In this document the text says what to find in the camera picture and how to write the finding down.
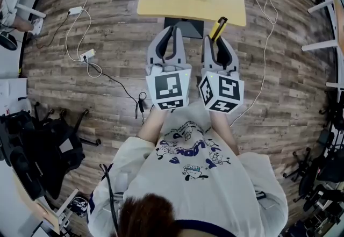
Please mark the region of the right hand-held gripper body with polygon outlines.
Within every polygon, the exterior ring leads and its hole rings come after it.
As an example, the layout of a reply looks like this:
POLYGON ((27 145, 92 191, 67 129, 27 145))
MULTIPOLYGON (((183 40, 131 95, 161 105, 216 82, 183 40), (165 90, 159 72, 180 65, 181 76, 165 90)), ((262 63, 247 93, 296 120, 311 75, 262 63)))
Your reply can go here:
POLYGON ((200 97, 208 111, 229 114, 243 104, 245 83, 239 77, 238 67, 204 67, 198 85, 200 97))

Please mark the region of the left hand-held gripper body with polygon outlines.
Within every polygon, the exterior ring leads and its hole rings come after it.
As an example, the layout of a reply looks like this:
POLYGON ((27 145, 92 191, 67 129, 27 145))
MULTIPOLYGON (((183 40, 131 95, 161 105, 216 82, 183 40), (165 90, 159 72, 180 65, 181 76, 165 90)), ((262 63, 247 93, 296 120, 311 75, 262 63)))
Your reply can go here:
POLYGON ((146 82, 153 105, 159 110, 172 110, 189 105, 190 64, 150 64, 146 82))

